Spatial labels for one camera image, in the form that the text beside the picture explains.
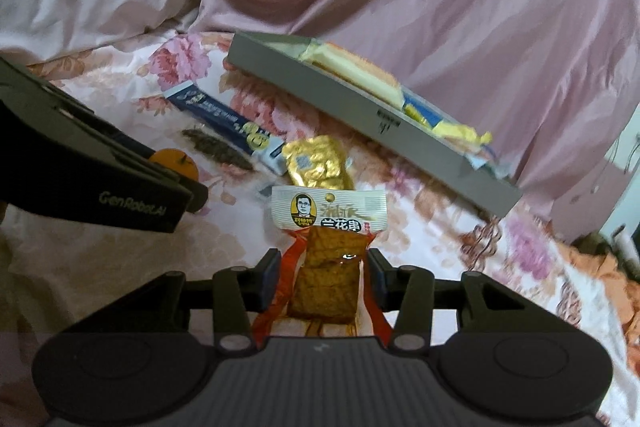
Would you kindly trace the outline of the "gold foil snack packet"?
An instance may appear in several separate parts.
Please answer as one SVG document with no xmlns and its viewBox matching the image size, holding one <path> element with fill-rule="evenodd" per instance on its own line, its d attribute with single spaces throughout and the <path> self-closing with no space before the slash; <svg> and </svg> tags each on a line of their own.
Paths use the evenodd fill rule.
<svg viewBox="0 0 640 427">
<path fill-rule="evenodd" d="M 282 154 L 294 185 L 327 190 L 354 188 L 347 172 L 346 154 L 332 136 L 317 135 L 288 142 Z"/>
</svg>

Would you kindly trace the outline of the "yellow wrapper in tray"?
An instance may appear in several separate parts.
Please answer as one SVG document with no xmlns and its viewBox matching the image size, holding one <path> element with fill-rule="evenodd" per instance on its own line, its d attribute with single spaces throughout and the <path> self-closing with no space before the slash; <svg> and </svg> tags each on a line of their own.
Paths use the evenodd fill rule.
<svg viewBox="0 0 640 427">
<path fill-rule="evenodd" d="M 444 120 L 435 124 L 431 132 L 436 135 L 437 138 L 454 140 L 474 147 L 488 145 L 494 139 L 490 132 L 478 134 L 474 128 L 465 126 L 465 124 L 457 124 L 456 122 Z"/>
</svg>

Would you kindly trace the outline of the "orange cloth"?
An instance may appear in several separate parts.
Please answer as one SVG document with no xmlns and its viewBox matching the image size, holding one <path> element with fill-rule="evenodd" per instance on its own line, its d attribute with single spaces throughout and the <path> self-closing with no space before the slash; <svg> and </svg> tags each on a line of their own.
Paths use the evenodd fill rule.
<svg viewBox="0 0 640 427">
<path fill-rule="evenodd" d="M 603 284 L 606 297 L 626 329 L 639 313 L 639 284 L 620 271 L 612 254 L 593 256 L 572 246 L 559 245 L 559 248 L 574 268 Z"/>
</svg>

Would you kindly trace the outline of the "dried tofu snack packet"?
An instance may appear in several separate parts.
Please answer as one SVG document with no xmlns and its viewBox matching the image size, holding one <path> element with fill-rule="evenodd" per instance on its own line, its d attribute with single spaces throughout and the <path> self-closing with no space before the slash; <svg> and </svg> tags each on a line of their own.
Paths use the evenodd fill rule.
<svg viewBox="0 0 640 427">
<path fill-rule="evenodd" d="M 270 209 L 293 244 L 269 307 L 253 322 L 256 341 L 374 336 L 386 345 L 392 328 L 368 281 L 368 249 L 387 228 L 386 193 L 277 186 Z"/>
</svg>

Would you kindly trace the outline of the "small orange fruit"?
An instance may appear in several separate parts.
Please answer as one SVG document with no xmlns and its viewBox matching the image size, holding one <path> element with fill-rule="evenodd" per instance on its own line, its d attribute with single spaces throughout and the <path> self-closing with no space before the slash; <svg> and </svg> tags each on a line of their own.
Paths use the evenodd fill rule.
<svg viewBox="0 0 640 427">
<path fill-rule="evenodd" d="M 175 171 L 186 179 L 198 181 L 198 166 L 195 164 L 194 160 L 182 150 L 176 150 L 175 148 L 157 150 L 149 158 L 149 161 Z"/>
</svg>

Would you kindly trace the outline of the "orange cream snack packet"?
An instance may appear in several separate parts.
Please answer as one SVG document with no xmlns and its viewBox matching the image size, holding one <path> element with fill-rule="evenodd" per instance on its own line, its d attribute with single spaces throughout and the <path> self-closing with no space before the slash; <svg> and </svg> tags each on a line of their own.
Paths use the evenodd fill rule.
<svg viewBox="0 0 640 427">
<path fill-rule="evenodd" d="M 404 107 L 400 83 L 390 72 L 334 43 L 312 42 L 298 59 L 340 77 L 396 109 Z"/>
</svg>

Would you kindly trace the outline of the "dark blue powder stick sachet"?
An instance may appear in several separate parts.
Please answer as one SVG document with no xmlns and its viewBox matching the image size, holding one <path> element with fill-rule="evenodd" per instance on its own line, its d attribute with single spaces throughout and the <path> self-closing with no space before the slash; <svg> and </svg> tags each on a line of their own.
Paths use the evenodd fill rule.
<svg viewBox="0 0 640 427">
<path fill-rule="evenodd" d="M 286 173 L 282 154 L 285 142 L 256 122 L 236 113 L 202 91 L 194 82 L 185 81 L 163 92 L 164 98 L 178 109 L 206 124 L 253 159 L 257 159 L 278 176 Z"/>
</svg>

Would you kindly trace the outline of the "grey cardboard tray box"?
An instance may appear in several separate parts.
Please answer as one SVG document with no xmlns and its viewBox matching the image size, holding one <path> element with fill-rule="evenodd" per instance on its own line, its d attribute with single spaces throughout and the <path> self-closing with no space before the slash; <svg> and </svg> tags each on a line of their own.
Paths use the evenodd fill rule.
<svg viewBox="0 0 640 427">
<path fill-rule="evenodd" d="M 436 138 L 417 122 L 352 84 L 297 58 L 309 38 L 239 31 L 228 61 L 341 121 L 405 158 L 476 207 L 503 218 L 522 192 L 498 179 L 488 166 L 478 168 L 457 147 Z"/>
</svg>

